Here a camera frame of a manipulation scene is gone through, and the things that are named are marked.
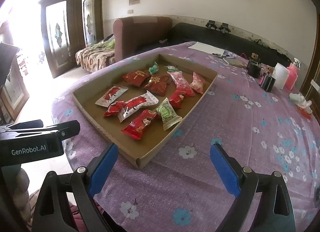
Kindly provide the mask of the left hand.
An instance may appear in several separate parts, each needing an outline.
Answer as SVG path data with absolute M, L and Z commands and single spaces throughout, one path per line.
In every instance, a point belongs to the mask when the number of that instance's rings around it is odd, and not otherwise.
M 29 177 L 24 169 L 20 168 L 15 177 L 16 185 L 12 196 L 15 207 L 20 212 L 25 223 L 31 220 L 31 207 L 29 202 Z

